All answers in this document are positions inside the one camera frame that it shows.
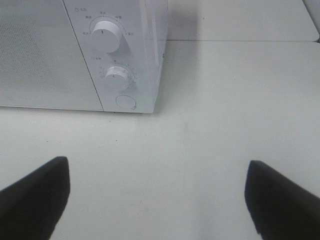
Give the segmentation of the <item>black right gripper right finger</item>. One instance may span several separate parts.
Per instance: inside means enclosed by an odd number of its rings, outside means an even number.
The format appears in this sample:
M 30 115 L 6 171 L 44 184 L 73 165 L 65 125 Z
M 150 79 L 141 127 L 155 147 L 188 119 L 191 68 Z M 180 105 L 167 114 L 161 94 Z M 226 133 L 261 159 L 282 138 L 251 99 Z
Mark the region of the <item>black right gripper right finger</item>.
M 249 163 L 244 199 L 264 240 L 318 240 L 320 199 L 266 163 Z

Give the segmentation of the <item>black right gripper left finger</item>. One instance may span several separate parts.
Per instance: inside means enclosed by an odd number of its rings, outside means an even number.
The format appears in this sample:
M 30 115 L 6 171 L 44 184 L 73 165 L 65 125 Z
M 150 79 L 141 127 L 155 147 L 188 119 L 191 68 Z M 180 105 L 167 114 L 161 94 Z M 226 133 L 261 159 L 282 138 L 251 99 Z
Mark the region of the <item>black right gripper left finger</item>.
M 0 191 L 0 238 L 48 240 L 70 195 L 67 157 L 58 156 Z

